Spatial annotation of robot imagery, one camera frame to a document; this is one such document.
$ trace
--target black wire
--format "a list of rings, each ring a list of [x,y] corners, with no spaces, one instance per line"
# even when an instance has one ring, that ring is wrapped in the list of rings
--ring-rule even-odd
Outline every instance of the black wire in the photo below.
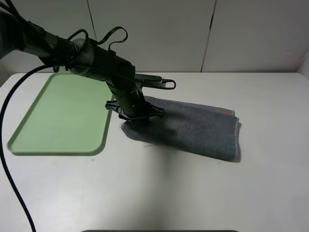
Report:
[[[8,106],[8,103],[12,97],[12,95],[14,94],[14,92],[17,90],[17,88],[28,78],[30,77],[32,74],[42,70],[42,69],[47,69],[47,68],[51,68],[52,66],[51,65],[42,65],[38,68],[35,68],[33,70],[31,70],[30,72],[28,72],[27,74],[25,74],[14,86],[13,88],[10,90],[9,94],[6,96],[5,100],[4,100],[4,103],[2,105],[2,108],[1,108],[1,112],[0,112],[0,158],[1,158],[1,162],[2,162],[2,165],[3,165],[3,169],[5,171],[5,174],[6,176],[8,177],[8,180],[12,186],[12,189],[14,191],[14,193],[16,194],[16,197],[18,198],[21,206],[23,207],[23,210],[25,211],[25,214],[27,215],[27,218],[28,218],[28,221],[30,223],[30,226],[31,226],[31,229],[32,229],[32,232],[36,232],[35,230],[35,226],[34,226],[34,223],[33,223],[33,220],[31,218],[31,215],[26,207],[26,204],[24,203],[24,200],[23,198],[21,197],[14,181],[13,181],[13,178],[10,174],[10,171],[8,169],[8,166],[6,164],[6,161],[5,161],[5,157],[4,157],[4,151],[3,151],[3,145],[2,145],[2,126],[3,126],[3,119],[4,119],[4,114],[5,114],[5,110]]]
[[[121,75],[121,74],[116,73],[116,72],[110,72],[110,71],[107,71],[107,70],[104,70],[104,69],[101,69],[101,68],[99,68],[99,67],[95,67],[95,66],[92,66],[92,65],[80,64],[80,63],[72,63],[72,64],[70,64],[70,65],[72,65],[72,66],[77,66],[77,67],[84,67],[84,68],[96,69],[96,70],[99,70],[99,71],[101,71],[101,72],[107,73],[107,74],[109,74],[109,75],[116,75],[116,76],[125,78],[125,79],[127,79],[127,80],[129,80],[129,81],[132,81],[132,82],[142,83],[142,84],[146,85],[147,87],[151,87],[151,88],[163,89],[163,90],[172,90],[172,89],[175,89],[175,88],[176,88],[176,82],[175,82],[174,80],[166,79],[166,80],[163,80],[163,81],[162,81],[163,83],[168,83],[168,82],[174,83],[174,86],[173,86],[173,87],[160,87],[160,86],[156,86],[156,85],[153,85],[153,84],[148,84],[148,83],[146,83],[146,82],[144,82],[144,81],[141,81],[141,80],[138,80],[138,79],[132,79],[132,78],[130,78],[130,77]]]
[[[2,8],[5,9],[7,12],[9,12],[9,13],[12,14],[12,10],[11,10],[7,5],[5,5],[3,2],[0,2],[0,7],[2,7]]]
[[[99,41],[97,44],[98,44],[98,45],[101,45],[101,44],[105,43],[105,42],[108,40],[108,38],[110,38],[110,36],[113,35],[113,34],[114,34],[116,31],[118,31],[119,29],[122,29],[122,30],[124,30],[124,31],[126,32],[126,37],[125,37],[123,40],[114,41],[114,42],[110,43],[110,45],[108,46],[108,50],[109,50],[109,51],[111,50],[111,45],[112,45],[113,43],[123,43],[124,41],[126,41],[126,40],[127,40],[127,37],[128,37],[128,33],[127,33],[126,29],[124,29],[123,27],[115,27],[115,28],[111,29],[111,30],[104,36],[104,38],[103,38],[101,41]]]
[[[11,9],[13,14],[19,15],[17,9],[14,7],[13,3],[10,0],[5,0],[6,4],[8,4],[8,7]]]
[[[67,40],[71,40],[73,39],[76,35],[80,34],[80,33],[84,33],[85,34],[85,39],[84,39],[84,43],[83,45],[73,54],[73,56],[66,62],[67,64],[69,64],[70,62],[74,61],[86,48],[87,44],[88,44],[88,40],[89,40],[89,35],[88,32],[85,29],[79,29],[78,31],[76,31],[75,33],[73,33],[72,35],[70,35]],[[54,66],[53,67],[53,71],[56,73],[59,71],[59,66]]]
[[[75,33],[73,33],[71,36],[68,37],[67,40],[71,40],[73,39],[76,35],[80,34],[80,33],[84,33],[85,34],[85,41],[83,43],[83,45],[76,51],[76,53],[74,54],[74,57],[70,60],[74,60],[75,58],[77,58],[82,52],[83,50],[86,48],[87,44],[88,44],[88,40],[89,40],[89,35],[88,32],[85,29],[79,29],[78,31],[76,31]]]

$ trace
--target folded towel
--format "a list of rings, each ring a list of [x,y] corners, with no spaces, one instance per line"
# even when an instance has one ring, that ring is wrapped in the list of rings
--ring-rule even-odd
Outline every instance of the folded towel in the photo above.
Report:
[[[145,97],[164,109],[164,117],[151,117],[148,125],[126,121],[127,137],[226,161],[239,161],[239,119],[223,108]]]

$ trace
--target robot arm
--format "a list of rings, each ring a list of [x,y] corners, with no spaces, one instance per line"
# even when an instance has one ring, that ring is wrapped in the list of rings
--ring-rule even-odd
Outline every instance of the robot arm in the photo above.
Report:
[[[0,11],[0,58],[19,50],[38,56],[44,64],[65,66],[73,74],[104,81],[116,99],[108,101],[105,106],[117,112],[122,119],[148,122],[149,117],[163,116],[164,110],[145,101],[141,89],[143,86],[174,89],[176,83],[159,76],[135,74],[135,67],[117,56],[110,46],[108,50],[98,46],[123,28],[114,28],[101,42],[88,38],[83,29],[63,39],[19,17]],[[81,32],[85,39],[70,41]],[[118,43],[126,39],[127,34]],[[174,87],[165,87],[167,82],[173,82]]]

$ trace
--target white table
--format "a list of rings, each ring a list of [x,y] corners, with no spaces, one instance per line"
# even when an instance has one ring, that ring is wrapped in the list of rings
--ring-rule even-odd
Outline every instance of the white table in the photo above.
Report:
[[[296,73],[158,73],[176,90],[146,95],[236,111],[241,162],[132,141],[112,114],[105,149],[93,157],[19,157],[5,150],[38,232],[96,229],[309,231],[309,81]],[[0,88],[0,101],[22,76]],[[48,73],[14,94],[7,141]],[[0,230],[29,232],[0,169]]]

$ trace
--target light green plastic tray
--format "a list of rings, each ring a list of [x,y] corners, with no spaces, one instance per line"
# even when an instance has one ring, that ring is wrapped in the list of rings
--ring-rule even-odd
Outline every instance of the light green plastic tray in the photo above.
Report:
[[[105,82],[55,73],[7,147],[15,155],[95,155],[105,145],[111,99]]]

